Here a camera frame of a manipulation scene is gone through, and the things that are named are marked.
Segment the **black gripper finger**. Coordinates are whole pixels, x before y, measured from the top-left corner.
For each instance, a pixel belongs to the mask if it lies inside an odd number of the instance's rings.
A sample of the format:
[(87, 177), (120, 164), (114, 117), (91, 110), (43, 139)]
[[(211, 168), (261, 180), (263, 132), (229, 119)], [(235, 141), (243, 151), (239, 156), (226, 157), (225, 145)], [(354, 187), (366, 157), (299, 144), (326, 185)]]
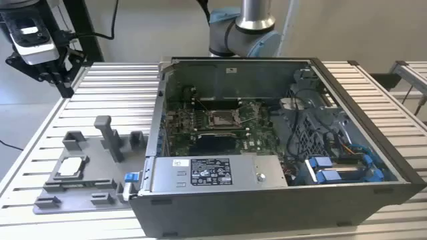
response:
[(23, 57), (18, 52), (12, 52), (11, 56), (6, 59), (6, 63), (30, 76), (38, 82), (47, 81), (54, 85), (64, 84), (64, 55), (59, 55), (59, 59), (51, 60), (35, 65), (26, 63)]
[(67, 47), (62, 60), (64, 68), (64, 71), (62, 73), (62, 83), (66, 87), (71, 87), (75, 77), (84, 63), (84, 52)]

